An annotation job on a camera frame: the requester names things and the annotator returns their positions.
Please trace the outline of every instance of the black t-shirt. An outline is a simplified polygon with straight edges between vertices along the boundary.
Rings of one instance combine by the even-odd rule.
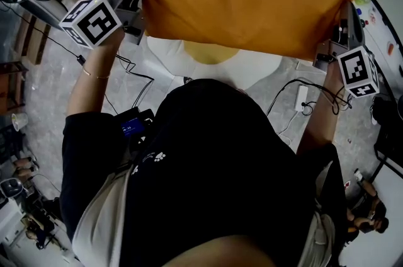
[[[372,197],[367,193],[365,195],[364,202],[358,208],[353,210],[353,214],[355,215],[355,217],[368,218],[370,211],[372,210],[372,203],[375,199],[376,197]],[[386,214],[385,205],[383,204],[383,202],[379,202],[375,207],[375,214],[372,220],[382,219],[385,217],[385,214]],[[360,230],[365,234],[367,234],[371,231],[374,231],[374,228],[368,222],[364,222],[360,225]]]
[[[255,240],[277,266],[297,265],[315,205],[312,163],[281,141],[250,97],[192,81],[163,101],[145,141],[128,181],[120,266],[162,266],[231,235]],[[70,238],[123,145],[111,115],[66,118],[60,202]]]

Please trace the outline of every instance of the person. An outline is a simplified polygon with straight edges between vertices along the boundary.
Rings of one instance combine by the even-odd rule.
[[[59,249],[64,250],[59,240],[56,239],[55,235],[51,234],[51,232],[55,229],[55,225],[48,218],[43,217],[43,223],[36,219],[32,214],[27,214],[27,219],[29,225],[26,228],[25,235],[27,238],[31,240],[35,240],[36,246],[39,250],[42,250],[47,246],[46,240],[48,243],[51,242],[55,244]]]
[[[367,234],[376,231],[383,234],[389,226],[389,219],[386,218],[386,207],[378,197],[374,186],[368,182],[359,169],[356,169],[354,176],[365,191],[364,201],[357,208],[347,209],[349,221],[349,232],[358,235],[359,231]]]
[[[17,159],[13,162],[15,168],[14,174],[21,177],[27,176],[31,173],[39,170],[39,165],[35,159],[31,156],[24,157],[23,159]]]
[[[101,109],[123,37],[90,52],[67,107],[60,206],[81,263],[339,266],[347,206],[328,100],[319,96],[295,154],[248,95],[192,80],[166,96],[143,151],[121,165],[122,128]],[[337,62],[324,87],[343,96]],[[318,211],[315,179],[330,162]]]

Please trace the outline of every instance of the electronic device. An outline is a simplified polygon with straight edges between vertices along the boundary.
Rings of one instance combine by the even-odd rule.
[[[364,31],[354,4],[345,1],[332,38],[318,45],[314,67],[326,72],[327,65],[337,60],[344,87],[360,98],[379,93],[378,72],[372,58],[366,51]]]
[[[19,179],[11,178],[0,182],[0,192],[5,198],[14,198],[24,190]]]
[[[134,107],[116,115],[115,118],[128,140],[130,152],[139,150],[154,121],[152,110],[147,109],[140,112],[137,107]]]
[[[108,0],[80,0],[59,24],[80,47],[91,49],[121,25]]]
[[[304,111],[305,106],[302,104],[307,101],[308,87],[300,84],[298,87],[297,99],[295,100],[294,109],[296,111]]]

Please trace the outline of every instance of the gray floor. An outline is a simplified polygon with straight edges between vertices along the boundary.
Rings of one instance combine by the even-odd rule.
[[[80,50],[66,34],[57,30],[50,32],[50,37],[57,40],[75,53],[88,54],[87,50]],[[156,80],[141,99],[140,109],[152,109],[155,113],[168,91],[178,86],[181,78],[174,78],[159,63],[157,58],[145,45],[140,46],[129,42],[123,42],[120,54],[128,57],[137,64],[135,71],[147,74]],[[313,73],[312,67],[299,65],[295,70],[297,61],[283,58],[276,72],[249,88],[246,92],[258,105],[266,111],[275,94],[283,85],[296,77],[305,77],[316,83],[322,83],[323,74]],[[76,58],[62,47],[48,40],[43,55],[42,64],[32,66],[25,64],[30,69],[26,78],[26,107],[30,122],[23,129],[26,133],[30,149],[36,155],[40,164],[40,172],[49,177],[60,188],[62,182],[62,131],[65,120],[65,110],[70,92],[81,71],[81,66]],[[107,96],[113,103],[117,112],[129,109],[140,90],[148,82],[147,79],[126,74],[121,64],[116,61],[107,89]],[[298,84],[292,84],[280,94],[273,111],[269,115],[270,122],[278,132],[287,126],[293,116],[295,95]],[[308,100],[317,99],[319,92],[315,88],[309,88]],[[353,100],[353,109],[340,114],[338,129],[334,144],[339,153],[342,165],[343,178],[353,183],[348,194],[357,191],[353,178],[355,168],[360,168],[367,175],[374,172],[378,161],[373,153],[373,145],[376,141],[379,126],[373,126],[370,120],[369,107],[371,98]],[[105,101],[103,111],[114,113],[111,106]],[[296,150],[303,130],[309,118],[299,114],[284,133],[290,138],[290,147]],[[45,178],[36,179],[37,186],[43,193],[53,198],[59,195]]]

